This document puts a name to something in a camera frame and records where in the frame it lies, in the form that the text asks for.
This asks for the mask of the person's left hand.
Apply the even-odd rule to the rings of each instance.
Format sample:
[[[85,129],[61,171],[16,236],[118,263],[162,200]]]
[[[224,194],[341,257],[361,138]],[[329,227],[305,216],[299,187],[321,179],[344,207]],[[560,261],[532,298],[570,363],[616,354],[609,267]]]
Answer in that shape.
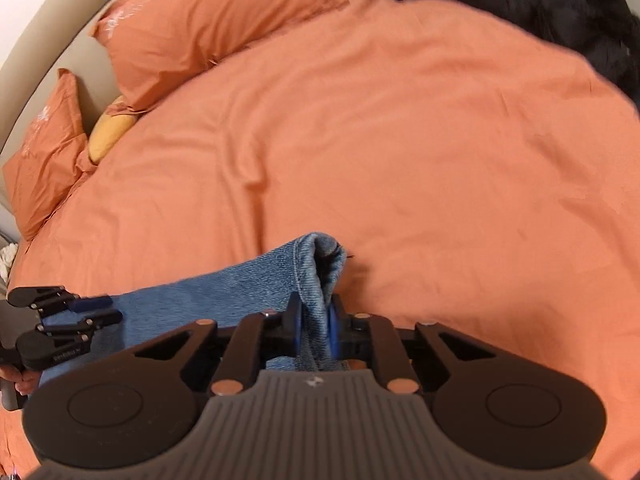
[[[21,372],[11,365],[0,366],[0,376],[2,379],[10,382],[15,391],[22,396],[29,396],[39,386],[41,373],[32,370],[24,370]]]

